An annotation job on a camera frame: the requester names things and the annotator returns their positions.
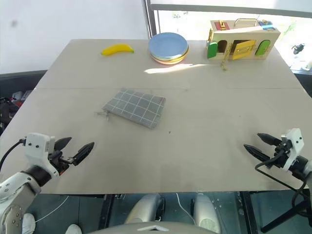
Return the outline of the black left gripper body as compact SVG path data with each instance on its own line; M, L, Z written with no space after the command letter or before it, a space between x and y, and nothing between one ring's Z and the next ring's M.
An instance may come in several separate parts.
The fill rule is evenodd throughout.
M57 170L58 175L62 175L68 168L70 164L73 164L73 157L63 157L62 151L54 151L48 156L50 164Z

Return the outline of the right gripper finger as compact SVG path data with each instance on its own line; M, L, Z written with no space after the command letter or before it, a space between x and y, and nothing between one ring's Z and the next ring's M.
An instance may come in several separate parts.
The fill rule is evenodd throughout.
M244 144L243 146L249 154L251 154L253 157L255 157L261 162L265 162L271 159L269 156L262 153L258 148L252 145Z
M282 140L277 139L266 133L257 133L257 136L265 143L273 146L279 146L282 143Z

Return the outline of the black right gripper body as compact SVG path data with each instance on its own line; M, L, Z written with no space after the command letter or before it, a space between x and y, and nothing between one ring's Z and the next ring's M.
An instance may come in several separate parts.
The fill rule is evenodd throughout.
M290 149L292 148L292 143L290 140L269 140L267 142L269 145L274 145L275 153L274 161L268 163L266 166L271 168L272 166L276 166L277 168L281 168L285 165L286 160L288 159L288 153L290 153Z

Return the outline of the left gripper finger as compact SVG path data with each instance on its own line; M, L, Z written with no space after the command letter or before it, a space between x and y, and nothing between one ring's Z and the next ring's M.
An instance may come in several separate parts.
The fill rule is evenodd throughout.
M57 140L54 144L54 150L62 150L63 148L66 147L66 145L69 143L71 140L71 137L65 137Z
M94 142L90 142L80 148L75 156L72 157L72 164L75 166L79 165L90 154L94 147L94 144Z

